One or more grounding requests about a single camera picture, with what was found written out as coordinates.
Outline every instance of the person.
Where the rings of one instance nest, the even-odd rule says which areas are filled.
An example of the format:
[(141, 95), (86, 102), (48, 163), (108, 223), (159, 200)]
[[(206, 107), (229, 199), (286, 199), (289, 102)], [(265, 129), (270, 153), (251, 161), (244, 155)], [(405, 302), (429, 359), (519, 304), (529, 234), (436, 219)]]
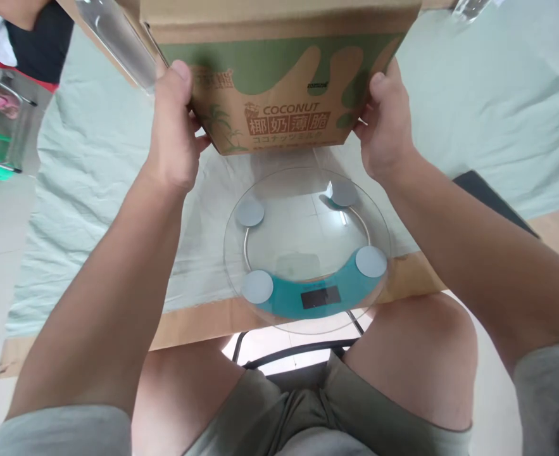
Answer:
[[(281, 393), (224, 357), (222, 340), (148, 353), (210, 143), (194, 137), (191, 90), (184, 62), (158, 79), (149, 156), (34, 342), (0, 454), (468, 454), (477, 339), (446, 294), (380, 306), (315, 391)], [(490, 334), (517, 389), (524, 453), (558, 455), (559, 256), (421, 156), (395, 61), (370, 93), (355, 127), (365, 170)]]
[(0, 63), (56, 86), (73, 26), (55, 0), (0, 0)]
[(20, 101), (15, 95), (0, 88), (0, 112), (11, 120), (18, 118)]

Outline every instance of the metal ring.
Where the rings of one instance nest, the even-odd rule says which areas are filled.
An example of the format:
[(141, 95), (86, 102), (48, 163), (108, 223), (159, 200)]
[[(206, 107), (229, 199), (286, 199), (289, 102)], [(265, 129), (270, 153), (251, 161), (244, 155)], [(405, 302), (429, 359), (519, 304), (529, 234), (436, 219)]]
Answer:
[[(351, 212), (353, 212), (353, 215), (355, 217), (357, 217), (357, 219), (360, 221), (361, 226), (363, 227), (363, 230), (366, 232), (366, 240), (368, 241), (368, 245), (372, 245), (372, 243), (370, 242), (370, 231), (368, 231), (368, 227), (366, 226), (366, 223), (363, 221), (363, 218), (353, 207), (349, 206), (348, 209)], [(249, 257), (248, 257), (249, 228), (250, 227), (246, 228), (246, 236), (243, 239), (243, 259), (246, 261), (246, 268), (247, 268), (248, 272), (251, 272), (252, 271), (252, 266), (249, 265)]]

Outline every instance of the digital scale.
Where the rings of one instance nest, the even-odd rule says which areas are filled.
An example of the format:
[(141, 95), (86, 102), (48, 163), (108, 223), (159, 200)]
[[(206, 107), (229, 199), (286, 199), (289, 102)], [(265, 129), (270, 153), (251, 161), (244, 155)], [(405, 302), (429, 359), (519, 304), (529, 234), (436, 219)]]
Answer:
[(389, 231), (369, 196), (320, 168), (290, 168), (257, 182), (225, 234), (234, 291), (274, 325), (309, 320), (298, 331), (307, 334), (316, 333), (311, 320), (365, 311), (382, 291), (390, 255)]

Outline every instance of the hand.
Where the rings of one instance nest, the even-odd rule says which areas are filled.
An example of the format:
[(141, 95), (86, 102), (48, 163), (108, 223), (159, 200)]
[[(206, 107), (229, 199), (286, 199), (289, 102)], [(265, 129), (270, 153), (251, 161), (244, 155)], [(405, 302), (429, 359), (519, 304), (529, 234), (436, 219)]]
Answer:
[(368, 175), (381, 185), (395, 177), (405, 163), (420, 157), (412, 142), (408, 92), (402, 84), (397, 60), (387, 75), (370, 80), (370, 103), (355, 125), (361, 140), (361, 159)]
[(189, 192), (195, 185), (199, 156), (210, 138), (195, 137), (201, 125), (187, 107), (192, 74), (186, 63), (176, 60), (170, 68), (158, 65), (158, 75), (151, 151), (143, 170), (176, 191)]

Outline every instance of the gray sleeve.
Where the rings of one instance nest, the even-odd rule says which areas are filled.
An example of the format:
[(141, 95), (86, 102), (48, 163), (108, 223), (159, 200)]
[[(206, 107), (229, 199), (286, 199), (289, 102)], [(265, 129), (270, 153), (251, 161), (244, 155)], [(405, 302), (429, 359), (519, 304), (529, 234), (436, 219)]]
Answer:
[(559, 456), (559, 345), (529, 353), (513, 374), (525, 456)]
[(0, 456), (131, 456), (131, 421), (109, 405), (45, 408), (0, 427)]

